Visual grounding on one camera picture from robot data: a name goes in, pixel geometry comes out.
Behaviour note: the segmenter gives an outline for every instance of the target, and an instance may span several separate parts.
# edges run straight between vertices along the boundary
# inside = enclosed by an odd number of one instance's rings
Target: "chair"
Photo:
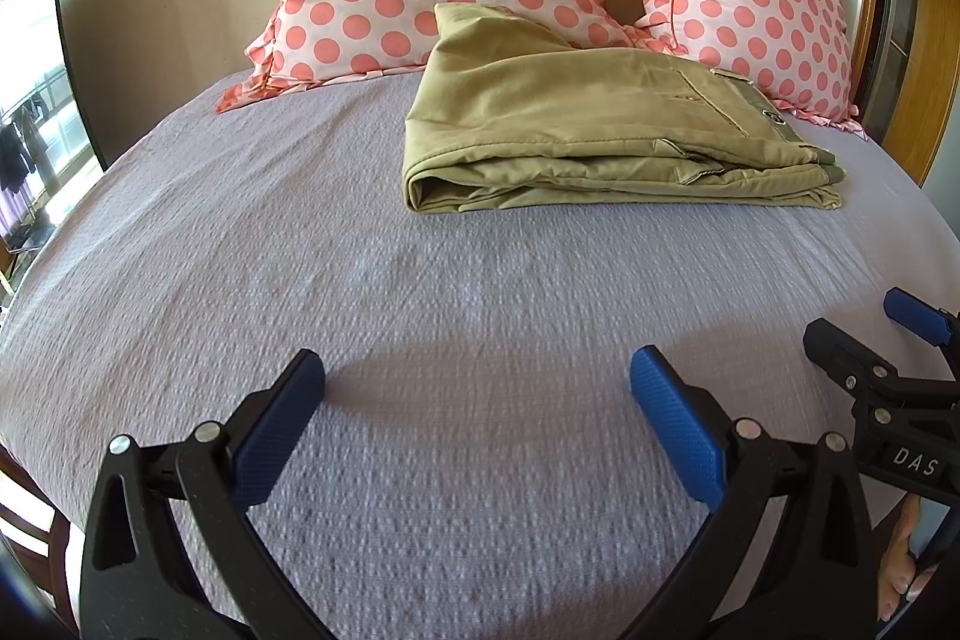
[[[13,461],[13,457],[3,446],[0,446],[0,472],[53,511],[53,520],[49,530],[43,530],[43,528],[21,518],[12,509],[5,506],[3,496],[0,495],[0,519],[38,543],[45,544],[47,554],[42,555],[39,552],[32,551],[9,536],[6,538],[8,548],[13,552],[16,560],[37,588],[53,597],[56,614],[64,621],[64,624],[67,624],[67,627],[74,634],[79,635],[73,616],[73,608],[70,606],[70,594],[66,581],[66,546],[70,540],[70,522],[47,499],[40,487],[27,474],[27,471],[16,461]]]

